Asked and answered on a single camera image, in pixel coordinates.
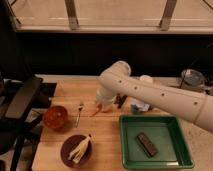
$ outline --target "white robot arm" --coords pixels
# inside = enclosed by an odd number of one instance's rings
[[[212,96],[142,82],[130,74],[130,66],[124,61],[118,61],[103,71],[97,100],[112,102],[117,93],[126,94],[213,132]]]

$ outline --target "wooden countertop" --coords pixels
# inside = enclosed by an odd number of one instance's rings
[[[41,140],[33,162],[33,171],[68,171],[72,170],[63,164],[60,150],[63,142],[74,134],[92,135],[92,156],[89,161],[79,169],[82,171],[122,171],[119,116],[130,114],[130,99],[121,109],[114,105],[109,113],[98,113],[90,117],[95,109],[95,93],[99,84],[97,81],[60,81],[57,84],[52,105],[66,107],[69,122],[60,130],[54,131],[44,126]],[[84,103],[79,125],[76,128],[78,104]],[[159,109],[149,113],[166,114]],[[207,171],[213,168],[213,136],[196,126],[181,121],[186,139],[195,161],[196,171]]]

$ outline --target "green tray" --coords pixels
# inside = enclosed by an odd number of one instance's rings
[[[187,143],[174,116],[121,115],[122,161],[126,169],[190,169],[194,167]],[[136,136],[144,132],[158,150],[148,157]]]

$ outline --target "orange bowl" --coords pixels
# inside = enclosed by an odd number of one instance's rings
[[[68,121],[68,112],[63,106],[52,106],[43,115],[43,122],[49,128],[58,129]]]

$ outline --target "brown bowl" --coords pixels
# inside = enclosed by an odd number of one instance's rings
[[[68,121],[68,112],[63,106],[52,106],[43,115],[43,122],[49,128],[58,129]]]
[[[78,168],[89,160],[89,158],[92,154],[91,141],[89,141],[87,150],[86,150],[85,154],[83,155],[83,157],[81,158],[81,160],[79,161],[79,163],[76,164],[72,160],[68,160],[70,152],[72,150],[74,150],[78,146],[78,144],[85,138],[86,138],[86,136],[84,136],[84,135],[73,135],[64,142],[64,144],[62,145],[62,148],[61,148],[61,159],[66,166],[71,167],[71,168]]]

